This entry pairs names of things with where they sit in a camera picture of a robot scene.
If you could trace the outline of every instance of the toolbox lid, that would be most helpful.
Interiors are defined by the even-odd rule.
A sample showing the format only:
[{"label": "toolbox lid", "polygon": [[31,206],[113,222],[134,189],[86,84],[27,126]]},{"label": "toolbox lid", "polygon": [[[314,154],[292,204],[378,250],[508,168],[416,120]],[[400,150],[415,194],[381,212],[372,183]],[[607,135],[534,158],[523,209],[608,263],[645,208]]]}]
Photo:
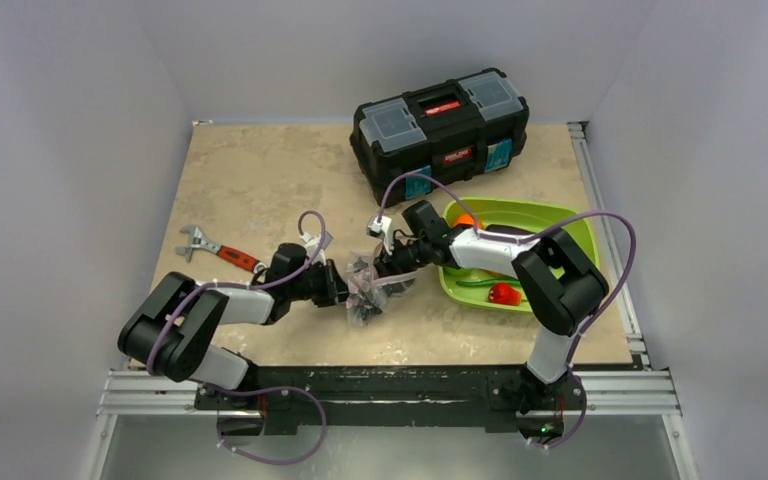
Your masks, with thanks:
[{"label": "toolbox lid", "polygon": [[425,133],[416,125],[416,119],[408,111],[404,99],[370,105],[361,111],[366,117],[360,121],[363,136],[370,145],[378,140],[384,152],[425,140]]},{"label": "toolbox lid", "polygon": [[516,87],[497,72],[487,72],[458,81],[469,99],[478,106],[485,121],[522,110]]}]

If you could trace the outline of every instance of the white enclosure wall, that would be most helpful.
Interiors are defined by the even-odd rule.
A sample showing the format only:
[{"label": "white enclosure wall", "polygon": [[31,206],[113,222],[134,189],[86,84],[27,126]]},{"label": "white enclosure wall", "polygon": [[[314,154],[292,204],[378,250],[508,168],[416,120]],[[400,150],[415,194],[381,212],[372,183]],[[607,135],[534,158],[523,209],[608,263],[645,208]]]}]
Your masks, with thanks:
[{"label": "white enclosure wall", "polygon": [[134,0],[187,111],[347,121],[361,103],[496,66],[532,120],[589,118],[655,0]]},{"label": "white enclosure wall", "polygon": [[768,478],[768,2],[713,3],[658,2],[587,134],[701,477]]},{"label": "white enclosure wall", "polygon": [[77,478],[188,139],[129,1],[0,1],[0,479]]}]

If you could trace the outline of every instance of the plastic bag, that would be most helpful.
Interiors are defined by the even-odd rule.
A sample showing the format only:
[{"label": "plastic bag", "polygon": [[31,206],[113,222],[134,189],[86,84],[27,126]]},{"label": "plastic bag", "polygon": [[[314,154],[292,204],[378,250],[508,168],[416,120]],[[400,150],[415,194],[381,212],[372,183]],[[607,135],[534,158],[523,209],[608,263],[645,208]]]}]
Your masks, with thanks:
[{"label": "plastic bag", "polygon": [[416,277],[416,272],[412,272],[377,278],[372,263],[374,258],[374,254],[369,256],[352,252],[346,271],[346,284],[349,287],[346,312],[349,322],[356,325],[366,325],[370,319],[384,313],[389,297],[407,290]]}]

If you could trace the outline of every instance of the orange fruit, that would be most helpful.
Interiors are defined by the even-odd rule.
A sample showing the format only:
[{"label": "orange fruit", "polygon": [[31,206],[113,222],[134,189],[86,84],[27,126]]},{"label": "orange fruit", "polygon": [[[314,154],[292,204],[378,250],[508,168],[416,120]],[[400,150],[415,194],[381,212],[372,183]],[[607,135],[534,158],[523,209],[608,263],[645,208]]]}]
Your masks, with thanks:
[{"label": "orange fruit", "polygon": [[[473,220],[472,220],[472,217],[470,217],[468,213],[464,213],[463,215],[461,215],[460,217],[458,217],[458,218],[457,218],[457,219],[456,219],[456,220],[455,220],[455,221],[452,223],[452,226],[454,227],[455,225],[468,225],[468,226],[470,226],[470,227],[471,227],[471,226],[473,226],[474,224],[475,224],[475,222],[473,222]],[[481,223],[481,220],[480,220],[480,219],[478,220],[478,228],[481,228],[481,229],[483,229],[483,228],[484,228],[484,224],[483,224],[483,223]]]}]

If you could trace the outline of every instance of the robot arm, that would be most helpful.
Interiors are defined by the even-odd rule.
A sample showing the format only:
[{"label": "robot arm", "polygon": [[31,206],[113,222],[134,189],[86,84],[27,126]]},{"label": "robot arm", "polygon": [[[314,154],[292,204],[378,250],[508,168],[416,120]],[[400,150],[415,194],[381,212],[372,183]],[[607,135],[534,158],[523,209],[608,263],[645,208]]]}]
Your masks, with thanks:
[{"label": "robot arm", "polygon": [[[516,277],[541,329],[528,362],[521,371],[521,385],[511,395],[523,413],[551,397],[566,381],[571,352],[582,322],[601,304],[608,285],[592,262],[559,229],[543,238],[476,232],[470,227],[450,227],[433,206],[420,201],[403,217],[413,238],[395,239],[392,221],[373,219],[368,233],[384,241],[373,260],[379,277],[413,272],[428,264],[452,268],[480,268]],[[284,278],[310,255],[307,248],[286,243],[278,247],[265,274],[266,283]],[[187,379],[243,389],[254,364],[230,351],[211,346],[220,324],[275,323],[290,303],[311,300],[319,307],[344,303],[349,292],[333,260],[314,259],[298,277],[268,290],[212,289],[203,292],[184,311],[184,319],[163,340],[154,370],[174,381]],[[560,278],[554,270],[563,269]],[[120,351],[146,362],[149,352],[181,299],[196,288],[195,282],[170,273],[155,288],[122,330]]]},{"label": "robot arm", "polygon": [[[577,333],[608,294],[608,283],[596,266],[563,229],[543,238],[449,227],[434,208],[420,201],[402,214],[415,239],[393,241],[375,260],[380,275],[406,273],[428,263],[462,269],[483,269],[517,278],[541,324],[531,357],[522,371],[523,413],[538,405],[565,381]],[[386,242],[373,218],[367,231]],[[562,269],[556,278],[554,271]]]},{"label": "robot arm", "polygon": [[[309,244],[318,242],[318,238],[308,239]],[[279,245],[265,273],[265,283],[298,269],[308,257],[309,250],[293,243]],[[147,362],[167,318],[197,287],[195,280],[181,273],[167,274],[120,332],[119,350],[140,362]],[[314,259],[291,281],[268,290],[206,290],[187,305],[180,324],[163,339],[154,370],[176,382],[194,380],[237,389],[254,364],[234,352],[210,344],[219,325],[271,325],[286,315],[293,301],[311,300],[319,307],[326,307],[343,303],[347,297],[348,288],[334,261],[324,257]]]}]

